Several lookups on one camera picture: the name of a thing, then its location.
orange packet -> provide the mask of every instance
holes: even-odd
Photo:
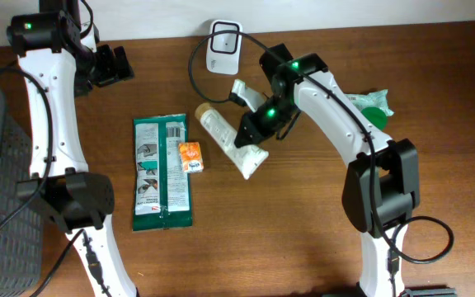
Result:
[[[201,157],[201,147],[199,143],[179,144],[179,154],[181,155],[182,171],[186,173],[202,172],[203,158]]]

gray plastic crate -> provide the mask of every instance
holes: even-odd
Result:
[[[31,139],[7,113],[0,90],[0,222],[21,202],[16,183],[29,178]],[[23,210],[0,233],[0,296],[16,296],[40,278],[43,221]]]

brown tabletop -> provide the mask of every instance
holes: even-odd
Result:
[[[404,263],[404,282],[448,285],[461,296],[475,296],[475,22],[256,37],[267,45],[285,42],[295,57],[318,53],[345,93],[389,90],[395,115],[385,132],[396,140],[409,138],[419,153],[421,205],[415,214],[442,219],[456,237],[442,261]],[[90,170],[113,182],[115,238],[141,296],[289,295],[355,285],[362,268],[360,236],[342,209],[346,168],[338,152],[303,115],[285,141],[261,145],[270,156],[243,180],[194,117],[203,102],[190,86],[186,65],[199,40],[111,42],[125,47],[136,78],[76,99],[83,151]],[[236,78],[269,94],[260,55],[245,41]],[[0,48],[0,66],[14,58],[10,48]],[[234,80],[209,73],[204,50],[195,75],[217,98],[228,95]],[[9,74],[0,83],[12,114],[30,132],[23,81]],[[245,111],[231,103],[216,108],[236,127]],[[190,140],[201,143],[206,166],[191,175],[194,226],[133,233],[132,120],[176,113],[189,116]],[[434,255],[445,246],[445,236],[434,224],[415,223],[404,251]],[[43,276],[66,243],[55,226],[45,227]],[[92,295],[74,251],[44,295]]]

green round object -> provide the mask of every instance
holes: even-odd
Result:
[[[384,130],[388,123],[388,118],[384,111],[381,111],[378,107],[371,106],[364,108],[361,112],[371,124],[379,128],[379,130]]]

